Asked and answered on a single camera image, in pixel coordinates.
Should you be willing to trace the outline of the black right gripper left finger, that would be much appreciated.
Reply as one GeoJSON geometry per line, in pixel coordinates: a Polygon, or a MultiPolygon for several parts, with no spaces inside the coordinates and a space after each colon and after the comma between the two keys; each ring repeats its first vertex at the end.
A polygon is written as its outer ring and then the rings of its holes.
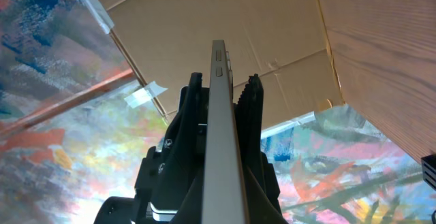
{"type": "Polygon", "coordinates": [[[153,153],[149,181],[150,223],[200,223],[208,97],[202,74],[192,73],[182,88],[181,105],[170,123],[162,149],[153,153]]]}

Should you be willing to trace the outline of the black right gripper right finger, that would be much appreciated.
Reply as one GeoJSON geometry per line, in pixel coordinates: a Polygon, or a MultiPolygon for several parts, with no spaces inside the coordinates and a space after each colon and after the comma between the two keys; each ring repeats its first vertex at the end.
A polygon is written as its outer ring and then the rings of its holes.
{"type": "Polygon", "coordinates": [[[264,89],[260,77],[249,77],[235,105],[235,119],[245,181],[249,222],[285,223],[278,197],[280,194],[273,164],[261,151],[264,89]]]}

